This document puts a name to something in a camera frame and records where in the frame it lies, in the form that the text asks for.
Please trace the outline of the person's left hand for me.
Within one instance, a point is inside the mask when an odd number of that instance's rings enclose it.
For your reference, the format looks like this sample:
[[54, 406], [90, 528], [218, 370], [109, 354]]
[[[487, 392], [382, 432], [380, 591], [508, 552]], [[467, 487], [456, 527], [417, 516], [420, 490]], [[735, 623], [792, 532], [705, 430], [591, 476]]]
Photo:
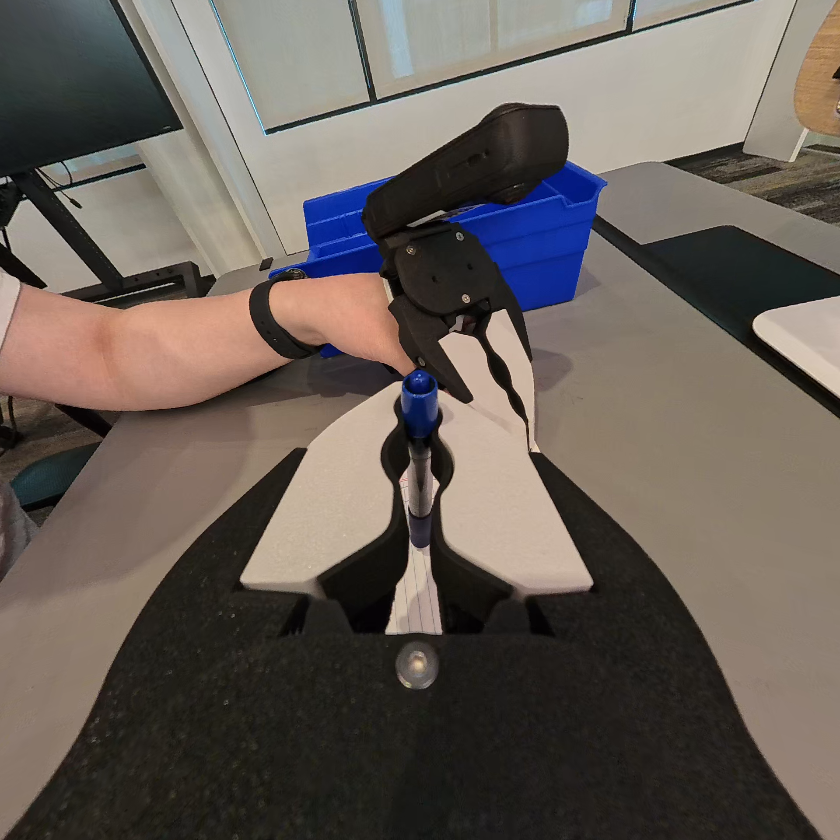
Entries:
[[268, 301], [273, 319], [299, 345], [331, 344], [401, 375], [418, 368], [400, 344], [384, 280], [375, 273], [281, 281]]

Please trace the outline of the wooden chair back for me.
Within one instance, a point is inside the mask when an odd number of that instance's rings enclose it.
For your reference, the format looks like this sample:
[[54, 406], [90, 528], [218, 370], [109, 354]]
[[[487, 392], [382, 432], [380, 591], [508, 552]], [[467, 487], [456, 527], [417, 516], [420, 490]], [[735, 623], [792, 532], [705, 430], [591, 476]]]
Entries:
[[839, 137], [839, 2], [806, 51], [794, 85], [794, 113], [803, 128]]

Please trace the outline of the black wrist watch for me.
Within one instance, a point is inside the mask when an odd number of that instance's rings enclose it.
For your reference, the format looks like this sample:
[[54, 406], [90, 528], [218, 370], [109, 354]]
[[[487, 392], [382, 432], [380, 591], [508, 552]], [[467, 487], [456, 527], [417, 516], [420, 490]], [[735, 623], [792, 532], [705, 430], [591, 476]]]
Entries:
[[295, 339], [275, 319], [270, 308], [270, 293], [281, 282], [304, 280], [307, 274], [292, 267], [269, 276], [255, 286], [248, 297], [248, 311], [251, 321], [262, 340], [279, 355], [289, 361], [299, 361], [321, 354], [326, 344], [312, 345]]

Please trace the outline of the white lined notepad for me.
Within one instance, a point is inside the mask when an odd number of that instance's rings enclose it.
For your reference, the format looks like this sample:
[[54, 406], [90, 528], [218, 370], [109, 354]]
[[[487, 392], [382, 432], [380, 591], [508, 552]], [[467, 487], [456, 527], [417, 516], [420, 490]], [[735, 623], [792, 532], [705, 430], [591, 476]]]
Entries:
[[408, 544], [406, 571], [396, 585], [386, 635], [443, 632], [438, 591], [432, 575], [429, 548]]

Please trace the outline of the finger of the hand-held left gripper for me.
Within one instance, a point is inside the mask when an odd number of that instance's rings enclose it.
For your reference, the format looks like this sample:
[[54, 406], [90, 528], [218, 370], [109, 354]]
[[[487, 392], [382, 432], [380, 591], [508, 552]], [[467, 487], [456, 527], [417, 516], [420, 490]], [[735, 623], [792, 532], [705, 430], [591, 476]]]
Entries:
[[534, 386], [532, 361], [508, 310], [494, 312], [486, 327], [489, 348], [504, 363], [510, 384], [507, 393], [514, 411], [526, 425], [528, 448], [533, 453], [540, 452], [536, 440], [536, 391]]
[[529, 447], [527, 428], [511, 405], [507, 390], [490, 370], [490, 352], [475, 336], [451, 332], [441, 340], [441, 347], [453, 362], [474, 399], [471, 405], [492, 422], [518, 437]]

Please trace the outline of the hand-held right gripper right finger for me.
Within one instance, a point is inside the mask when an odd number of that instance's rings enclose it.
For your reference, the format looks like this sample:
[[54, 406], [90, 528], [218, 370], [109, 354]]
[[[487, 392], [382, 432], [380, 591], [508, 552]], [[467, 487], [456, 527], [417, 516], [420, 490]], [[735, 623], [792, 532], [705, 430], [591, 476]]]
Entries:
[[441, 402], [434, 440], [434, 580], [442, 601], [489, 613], [510, 597], [588, 592], [593, 579], [531, 457], [524, 423]]

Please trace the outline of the person's left forearm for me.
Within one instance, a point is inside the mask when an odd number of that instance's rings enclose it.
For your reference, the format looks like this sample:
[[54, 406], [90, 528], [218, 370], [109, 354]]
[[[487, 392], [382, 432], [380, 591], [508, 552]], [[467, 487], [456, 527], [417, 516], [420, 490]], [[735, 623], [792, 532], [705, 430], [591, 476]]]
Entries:
[[283, 365], [248, 294], [125, 310], [23, 287], [2, 344], [1, 391], [94, 410], [194, 405]]

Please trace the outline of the black monitor stand frame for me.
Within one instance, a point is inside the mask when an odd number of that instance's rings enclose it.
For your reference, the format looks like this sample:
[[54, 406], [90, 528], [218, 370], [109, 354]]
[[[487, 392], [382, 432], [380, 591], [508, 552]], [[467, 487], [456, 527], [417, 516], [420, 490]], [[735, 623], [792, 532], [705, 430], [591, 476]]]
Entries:
[[97, 279], [97, 283], [64, 292], [64, 296], [86, 302], [115, 306], [119, 301], [142, 302], [155, 292], [181, 290], [187, 298], [203, 298], [215, 283], [202, 276], [197, 264], [186, 261], [139, 274], [122, 276], [111, 260], [78, 223], [37, 170], [9, 175], [1, 186], [1, 267], [25, 284], [46, 289], [46, 283], [18, 258], [6, 238], [6, 228], [22, 200], [29, 200], [46, 222], [68, 244]]

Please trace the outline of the blue capped clear pen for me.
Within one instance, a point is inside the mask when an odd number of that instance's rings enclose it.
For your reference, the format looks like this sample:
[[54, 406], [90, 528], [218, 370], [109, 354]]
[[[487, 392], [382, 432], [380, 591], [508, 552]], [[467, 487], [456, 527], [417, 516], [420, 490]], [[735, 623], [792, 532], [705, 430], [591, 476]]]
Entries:
[[438, 419], [438, 384], [429, 373], [416, 370], [402, 383], [401, 408], [410, 457], [406, 472], [407, 519], [412, 545], [428, 547], [434, 504], [430, 438]]

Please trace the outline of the white shirt sleeve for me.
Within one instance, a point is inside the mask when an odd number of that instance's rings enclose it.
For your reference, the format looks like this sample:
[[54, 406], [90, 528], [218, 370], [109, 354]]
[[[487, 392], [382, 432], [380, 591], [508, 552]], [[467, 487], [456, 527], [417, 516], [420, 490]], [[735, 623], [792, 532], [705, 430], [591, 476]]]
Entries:
[[12, 375], [20, 350], [19, 328], [16, 325], [22, 284], [4, 270], [1, 271], [1, 378], [5, 382]]

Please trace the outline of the white flat object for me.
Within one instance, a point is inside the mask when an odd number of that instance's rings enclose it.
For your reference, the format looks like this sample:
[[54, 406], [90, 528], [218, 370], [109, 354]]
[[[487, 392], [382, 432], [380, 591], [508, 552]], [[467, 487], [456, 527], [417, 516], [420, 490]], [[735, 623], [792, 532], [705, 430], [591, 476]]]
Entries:
[[752, 330], [816, 384], [839, 397], [839, 297], [765, 311], [753, 319]]

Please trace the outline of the teal chair seat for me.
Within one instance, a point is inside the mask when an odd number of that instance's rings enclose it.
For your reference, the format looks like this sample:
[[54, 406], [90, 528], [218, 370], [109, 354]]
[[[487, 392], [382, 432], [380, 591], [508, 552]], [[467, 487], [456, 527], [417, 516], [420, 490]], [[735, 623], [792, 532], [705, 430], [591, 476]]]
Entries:
[[70, 448], [48, 455], [20, 470], [10, 481], [26, 512], [54, 507], [99, 448], [100, 443]]

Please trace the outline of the dark desk mat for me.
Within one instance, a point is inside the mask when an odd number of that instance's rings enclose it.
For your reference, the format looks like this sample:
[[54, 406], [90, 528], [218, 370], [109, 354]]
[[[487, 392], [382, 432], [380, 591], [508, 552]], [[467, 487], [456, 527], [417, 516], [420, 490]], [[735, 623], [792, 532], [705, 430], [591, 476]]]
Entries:
[[726, 225], [642, 245], [596, 215], [593, 232], [730, 334], [803, 393], [839, 416], [838, 397], [763, 342], [764, 312], [838, 295], [838, 274]]

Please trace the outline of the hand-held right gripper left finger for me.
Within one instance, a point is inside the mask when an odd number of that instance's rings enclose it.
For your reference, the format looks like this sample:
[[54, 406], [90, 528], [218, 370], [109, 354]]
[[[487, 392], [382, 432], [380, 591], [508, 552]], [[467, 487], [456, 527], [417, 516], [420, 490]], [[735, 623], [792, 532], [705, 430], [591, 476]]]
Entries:
[[310, 443], [240, 576], [244, 588], [332, 599], [348, 614], [393, 595], [408, 560], [401, 393], [385, 388]]

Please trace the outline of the black monitor screen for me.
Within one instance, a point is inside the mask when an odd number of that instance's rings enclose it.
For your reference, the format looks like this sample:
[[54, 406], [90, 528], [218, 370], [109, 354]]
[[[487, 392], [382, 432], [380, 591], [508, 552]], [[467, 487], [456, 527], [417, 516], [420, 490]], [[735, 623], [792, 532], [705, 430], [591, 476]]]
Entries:
[[1, 2], [1, 175], [182, 128], [119, 2]]

